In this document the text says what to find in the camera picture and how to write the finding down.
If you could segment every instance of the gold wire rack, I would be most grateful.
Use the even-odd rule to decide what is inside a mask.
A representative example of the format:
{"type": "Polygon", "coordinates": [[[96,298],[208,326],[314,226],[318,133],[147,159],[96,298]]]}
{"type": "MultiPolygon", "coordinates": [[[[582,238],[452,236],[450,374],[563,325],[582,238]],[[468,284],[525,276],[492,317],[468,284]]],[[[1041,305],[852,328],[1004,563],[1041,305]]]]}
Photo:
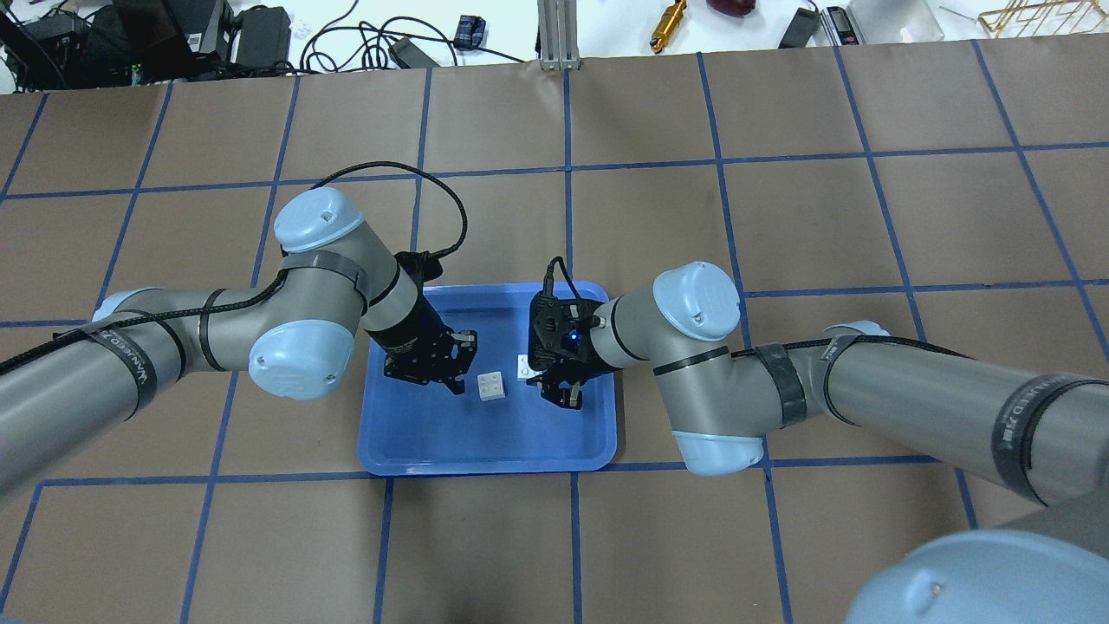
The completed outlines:
{"type": "Polygon", "coordinates": [[[1078,34],[1109,30],[1109,16],[1098,0],[1010,0],[978,21],[994,39],[1038,34],[1078,34]]]}

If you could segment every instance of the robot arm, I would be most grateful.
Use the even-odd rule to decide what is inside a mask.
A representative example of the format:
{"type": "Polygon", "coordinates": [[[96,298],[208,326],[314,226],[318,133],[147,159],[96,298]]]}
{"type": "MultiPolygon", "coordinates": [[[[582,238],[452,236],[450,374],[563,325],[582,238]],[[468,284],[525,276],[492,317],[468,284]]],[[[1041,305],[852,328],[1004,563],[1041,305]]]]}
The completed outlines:
{"type": "Polygon", "coordinates": [[[576,303],[587,314],[562,318],[563,327],[588,336],[581,354],[552,352],[547,346],[554,341],[541,340],[547,320],[533,311],[529,357],[545,374],[532,383],[580,388],[597,375],[650,365],[696,474],[754,466],[763,434],[830,413],[1041,503],[1109,484],[1103,381],[978,362],[888,338],[871,323],[733,355],[724,338],[739,324],[739,295],[724,270],[704,262],[593,308],[576,303]],[[577,379],[564,375],[572,366],[577,379]]]}
{"type": "Polygon", "coordinates": [[[274,232],[285,257],[265,288],[120,293],[93,323],[0,365],[0,498],[192,372],[248,371],[279,397],[325,397],[359,328],[387,352],[385,375],[462,393],[477,336],[446,327],[424,297],[425,277],[441,273],[438,257],[394,257],[327,186],[289,202],[274,232]]]}

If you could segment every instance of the plastic tray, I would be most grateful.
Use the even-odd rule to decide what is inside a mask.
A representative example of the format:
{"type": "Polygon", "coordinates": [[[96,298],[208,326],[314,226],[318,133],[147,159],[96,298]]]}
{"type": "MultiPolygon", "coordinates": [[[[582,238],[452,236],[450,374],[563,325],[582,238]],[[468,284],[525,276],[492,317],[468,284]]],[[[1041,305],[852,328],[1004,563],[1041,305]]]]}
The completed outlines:
{"type": "MultiPolygon", "coordinates": [[[[601,286],[574,285],[587,298],[608,300],[601,286]]],[[[477,330],[478,354],[466,393],[441,385],[420,387],[386,378],[385,354],[372,346],[358,430],[358,459],[383,477],[584,472],[608,464],[617,450],[612,376],[590,380],[580,411],[561,410],[517,379],[527,354],[528,304],[541,284],[489,284],[425,288],[444,323],[477,330]],[[500,371],[505,399],[482,402],[477,377],[500,371]]],[[[556,294],[569,296],[564,284],[556,294]]]]}

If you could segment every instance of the white desk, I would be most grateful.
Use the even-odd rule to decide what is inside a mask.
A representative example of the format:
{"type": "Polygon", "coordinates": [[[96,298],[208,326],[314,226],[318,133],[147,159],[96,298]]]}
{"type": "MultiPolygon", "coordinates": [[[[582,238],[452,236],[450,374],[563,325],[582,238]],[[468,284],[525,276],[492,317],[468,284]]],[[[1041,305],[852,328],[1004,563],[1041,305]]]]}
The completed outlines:
{"type": "MultiPolygon", "coordinates": [[[[976,17],[983,11],[1003,8],[1005,0],[927,0],[944,30],[945,39],[973,39],[984,37],[979,25],[942,11],[947,7],[965,16],[976,17]]],[[[87,16],[108,4],[108,0],[75,0],[67,8],[87,16]]],[[[255,0],[233,0],[235,11],[257,4],[255,0]]],[[[650,55],[648,47],[651,31],[658,23],[663,9],[671,0],[579,0],[578,38],[579,50],[588,57],[633,57],[650,55]]],[[[846,0],[817,0],[820,7],[846,4],[846,0]]],[[[12,12],[20,19],[33,19],[45,13],[55,0],[29,4],[28,0],[14,0],[12,12]]],[[[299,64],[301,51],[307,37],[298,37],[297,30],[314,33],[328,21],[343,14],[349,7],[348,0],[274,0],[271,6],[281,6],[294,21],[294,37],[289,49],[289,60],[299,64]]],[[[685,20],[667,48],[667,54],[690,52],[718,52],[725,50],[762,50],[777,48],[786,25],[798,7],[800,0],[760,0],[757,9],[745,18],[731,18],[709,9],[705,0],[690,0],[685,20]]],[[[448,37],[454,37],[458,17],[462,13],[478,14],[488,23],[487,48],[531,60],[536,58],[535,43],[538,25],[538,10],[530,0],[408,0],[406,2],[380,2],[365,0],[344,25],[355,25],[358,20],[380,24],[386,19],[406,14],[434,23],[448,37]]],[[[415,23],[397,23],[395,28],[414,34],[435,35],[415,23]]],[[[338,32],[322,39],[317,49],[335,57],[338,61],[349,57],[360,43],[357,32],[338,32]]],[[[417,41],[428,55],[440,64],[450,64],[446,47],[417,41]]],[[[510,62],[492,54],[465,52],[459,54],[459,64],[487,64],[510,62]]],[[[0,71],[0,93],[13,90],[11,75],[0,71]]]]}

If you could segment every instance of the black electronics box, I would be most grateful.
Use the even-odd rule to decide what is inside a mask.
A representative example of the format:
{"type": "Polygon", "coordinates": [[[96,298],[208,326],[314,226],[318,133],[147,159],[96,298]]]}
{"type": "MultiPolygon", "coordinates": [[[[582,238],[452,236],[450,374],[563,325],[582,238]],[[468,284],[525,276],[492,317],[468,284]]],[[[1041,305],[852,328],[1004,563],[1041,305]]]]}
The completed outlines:
{"type": "Polygon", "coordinates": [[[232,19],[226,0],[112,0],[143,75],[187,78],[228,60],[232,19]]]}
{"type": "Polygon", "coordinates": [[[251,9],[240,13],[238,51],[235,62],[252,68],[272,68],[288,60],[292,20],[285,9],[251,9]]]}
{"type": "MultiPolygon", "coordinates": [[[[70,86],[84,85],[84,80],[81,76],[81,57],[84,54],[89,41],[89,24],[72,16],[59,13],[23,24],[22,28],[27,37],[42,48],[42,51],[61,72],[67,84],[70,86]]],[[[31,75],[28,68],[14,54],[8,54],[7,64],[16,75],[16,84],[23,89],[55,88],[54,76],[50,76],[52,82],[40,84],[39,80],[31,75]]]]}

